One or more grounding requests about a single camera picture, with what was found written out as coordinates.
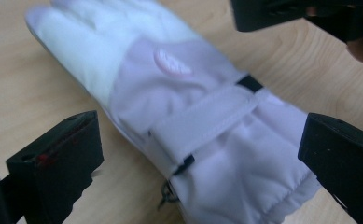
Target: glove logo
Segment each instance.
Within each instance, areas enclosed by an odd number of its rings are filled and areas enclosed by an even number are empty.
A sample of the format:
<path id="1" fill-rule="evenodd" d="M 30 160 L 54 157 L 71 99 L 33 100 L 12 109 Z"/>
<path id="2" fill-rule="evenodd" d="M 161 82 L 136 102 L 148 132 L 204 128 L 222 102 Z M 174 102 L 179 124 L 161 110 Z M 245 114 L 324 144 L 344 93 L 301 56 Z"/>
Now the glove logo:
<path id="1" fill-rule="evenodd" d="M 193 74 L 189 66 L 163 49 L 158 49 L 154 58 L 157 66 L 171 77 L 190 77 Z"/>

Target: velcro strap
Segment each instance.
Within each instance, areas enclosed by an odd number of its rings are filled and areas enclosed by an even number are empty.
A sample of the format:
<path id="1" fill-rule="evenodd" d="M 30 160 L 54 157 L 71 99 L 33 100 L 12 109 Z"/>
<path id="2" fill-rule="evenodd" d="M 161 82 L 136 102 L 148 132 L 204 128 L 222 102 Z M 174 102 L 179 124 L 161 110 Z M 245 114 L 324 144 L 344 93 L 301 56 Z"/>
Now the velcro strap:
<path id="1" fill-rule="evenodd" d="M 151 130 L 175 164 L 212 141 L 251 112 L 258 104 L 254 93 L 241 86 L 228 86 L 197 104 L 160 121 Z"/>

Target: white glove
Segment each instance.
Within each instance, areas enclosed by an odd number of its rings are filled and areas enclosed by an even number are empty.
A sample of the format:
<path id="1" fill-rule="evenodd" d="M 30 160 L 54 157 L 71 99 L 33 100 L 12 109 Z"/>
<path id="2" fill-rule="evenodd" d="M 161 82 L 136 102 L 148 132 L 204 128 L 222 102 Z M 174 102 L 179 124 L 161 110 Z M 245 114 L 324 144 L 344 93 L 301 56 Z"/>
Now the white glove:
<path id="1" fill-rule="evenodd" d="M 26 20 L 169 179 L 187 223 L 280 223 L 318 190 L 297 158 L 306 114 L 236 84 L 245 73 L 156 2 L 56 0 Z"/>

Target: wooden surface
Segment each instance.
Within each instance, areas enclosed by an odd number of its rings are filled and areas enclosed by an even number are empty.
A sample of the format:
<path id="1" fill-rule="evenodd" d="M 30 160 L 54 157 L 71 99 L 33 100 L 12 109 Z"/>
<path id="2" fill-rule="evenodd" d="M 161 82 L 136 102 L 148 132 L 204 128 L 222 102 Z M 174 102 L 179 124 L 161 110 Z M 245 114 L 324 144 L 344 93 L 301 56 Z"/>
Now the wooden surface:
<path id="1" fill-rule="evenodd" d="M 163 178 L 155 167 L 30 35 L 23 14 L 38 3 L 47 1 L 0 0 L 0 177 L 7 158 L 58 122 L 98 110 L 105 162 L 65 223 L 183 223 L 174 204 L 157 212 Z M 343 43 L 306 21 L 238 33 L 224 0 L 162 3 L 283 99 L 363 130 L 363 64 Z M 285 223 L 355 222 L 322 189 Z"/>

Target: glove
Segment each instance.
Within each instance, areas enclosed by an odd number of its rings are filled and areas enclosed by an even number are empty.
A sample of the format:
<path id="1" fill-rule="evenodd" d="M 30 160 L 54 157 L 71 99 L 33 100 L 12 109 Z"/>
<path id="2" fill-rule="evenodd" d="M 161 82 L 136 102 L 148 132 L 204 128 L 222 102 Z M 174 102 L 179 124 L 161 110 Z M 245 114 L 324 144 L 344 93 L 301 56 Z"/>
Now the glove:
<path id="1" fill-rule="evenodd" d="M 26 21 L 169 180 L 187 223 L 280 223 L 320 187 L 297 158 L 306 114 L 155 1 L 56 0 Z"/>

